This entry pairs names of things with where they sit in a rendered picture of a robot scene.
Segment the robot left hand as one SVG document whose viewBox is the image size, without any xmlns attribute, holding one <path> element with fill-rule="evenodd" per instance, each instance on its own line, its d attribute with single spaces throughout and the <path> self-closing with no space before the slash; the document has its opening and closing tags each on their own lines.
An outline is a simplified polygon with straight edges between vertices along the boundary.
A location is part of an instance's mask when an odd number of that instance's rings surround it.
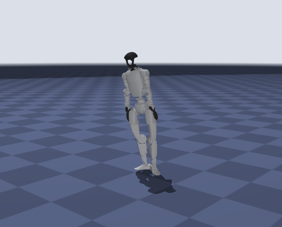
<svg viewBox="0 0 282 227">
<path fill-rule="evenodd" d="M 154 118 L 155 118 L 156 121 L 157 121 L 158 116 L 157 116 L 157 113 L 156 113 L 156 111 L 155 111 L 155 108 L 154 108 L 154 110 L 153 110 L 152 107 L 150 106 L 149 109 L 150 109 L 151 111 L 153 111 L 153 116 L 154 116 Z"/>
</svg>

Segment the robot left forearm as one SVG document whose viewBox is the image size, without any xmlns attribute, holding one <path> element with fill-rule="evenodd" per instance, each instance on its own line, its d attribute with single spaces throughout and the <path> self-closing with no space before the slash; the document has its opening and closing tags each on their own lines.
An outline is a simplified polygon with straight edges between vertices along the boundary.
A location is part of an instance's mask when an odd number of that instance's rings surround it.
<svg viewBox="0 0 282 227">
<path fill-rule="evenodd" d="M 152 107 L 152 109 L 155 108 L 154 104 L 153 104 L 153 99 L 152 99 L 152 91 L 150 88 L 147 89 L 147 92 L 148 94 L 146 95 L 146 98 L 147 98 L 147 103 L 148 103 L 148 106 Z"/>
</svg>

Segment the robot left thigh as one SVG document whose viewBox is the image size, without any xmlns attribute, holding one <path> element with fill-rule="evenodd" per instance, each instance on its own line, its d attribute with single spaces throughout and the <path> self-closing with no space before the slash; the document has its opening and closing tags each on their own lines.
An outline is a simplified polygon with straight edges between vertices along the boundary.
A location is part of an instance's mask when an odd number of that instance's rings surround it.
<svg viewBox="0 0 282 227">
<path fill-rule="evenodd" d="M 147 138 L 147 141 L 149 145 L 152 145 L 153 141 L 156 141 L 157 137 L 157 121 L 153 116 L 153 111 L 151 111 L 148 106 L 146 106 L 145 110 L 145 119 L 149 129 L 149 137 Z"/>
</svg>

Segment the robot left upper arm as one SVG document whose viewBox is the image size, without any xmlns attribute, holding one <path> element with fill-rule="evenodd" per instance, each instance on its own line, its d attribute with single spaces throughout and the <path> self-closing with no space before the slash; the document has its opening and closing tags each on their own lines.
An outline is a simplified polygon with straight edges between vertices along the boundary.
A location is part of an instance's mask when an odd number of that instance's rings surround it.
<svg viewBox="0 0 282 227">
<path fill-rule="evenodd" d="M 148 94 L 147 89 L 150 88 L 150 78 L 149 78 L 150 72 L 148 70 L 139 70 L 139 71 L 140 71 L 141 76 L 143 77 L 143 82 L 145 85 L 143 92 L 145 94 Z"/>
</svg>

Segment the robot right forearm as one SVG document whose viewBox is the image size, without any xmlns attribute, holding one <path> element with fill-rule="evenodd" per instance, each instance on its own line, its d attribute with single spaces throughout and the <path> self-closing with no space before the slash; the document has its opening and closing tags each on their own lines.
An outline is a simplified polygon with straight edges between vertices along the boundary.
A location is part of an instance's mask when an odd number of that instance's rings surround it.
<svg viewBox="0 0 282 227">
<path fill-rule="evenodd" d="M 124 104 L 125 104 L 125 108 L 128 107 L 128 110 L 131 108 L 130 107 L 130 97 L 131 97 L 130 95 L 124 94 L 124 98 L 125 98 Z"/>
</svg>

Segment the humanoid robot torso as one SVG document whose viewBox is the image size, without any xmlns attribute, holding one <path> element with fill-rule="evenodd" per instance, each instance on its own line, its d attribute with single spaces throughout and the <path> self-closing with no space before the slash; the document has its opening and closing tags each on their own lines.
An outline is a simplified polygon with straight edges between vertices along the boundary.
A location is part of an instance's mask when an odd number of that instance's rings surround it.
<svg viewBox="0 0 282 227">
<path fill-rule="evenodd" d="M 130 69 L 130 68 L 129 68 Z M 146 95 L 143 92 L 143 89 L 145 88 L 143 77 L 140 74 L 139 70 L 143 70 L 142 68 L 134 68 L 133 71 L 126 71 L 126 80 L 128 83 L 129 90 L 133 97 L 139 97 L 136 98 L 137 103 L 135 104 L 136 113 L 138 114 L 145 114 L 146 106 L 148 106 L 148 103 L 145 102 L 145 99 L 142 97 L 143 95 Z"/>
</svg>

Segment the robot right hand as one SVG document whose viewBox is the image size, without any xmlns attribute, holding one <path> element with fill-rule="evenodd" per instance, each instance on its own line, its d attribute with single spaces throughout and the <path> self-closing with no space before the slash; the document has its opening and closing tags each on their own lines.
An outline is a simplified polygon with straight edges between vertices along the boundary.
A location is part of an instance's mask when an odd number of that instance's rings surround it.
<svg viewBox="0 0 282 227">
<path fill-rule="evenodd" d="M 131 109 L 128 110 L 128 107 L 125 108 L 125 111 L 126 111 L 126 118 L 127 118 L 128 121 L 129 121 L 129 111 L 130 111 L 130 110 L 131 110 Z"/>
</svg>

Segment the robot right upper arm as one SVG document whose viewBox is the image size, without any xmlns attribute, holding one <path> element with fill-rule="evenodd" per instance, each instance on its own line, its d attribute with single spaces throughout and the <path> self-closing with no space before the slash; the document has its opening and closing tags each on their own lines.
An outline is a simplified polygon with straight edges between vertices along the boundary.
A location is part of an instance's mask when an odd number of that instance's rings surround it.
<svg viewBox="0 0 282 227">
<path fill-rule="evenodd" d="M 125 74 L 126 74 L 126 72 L 122 74 L 122 79 L 123 79 L 123 83 L 124 83 L 124 86 L 125 86 L 125 89 L 123 90 L 123 93 L 125 95 L 129 95 L 130 94 L 130 90 L 129 90 L 129 87 L 128 87 L 128 83 L 127 83 Z"/>
</svg>

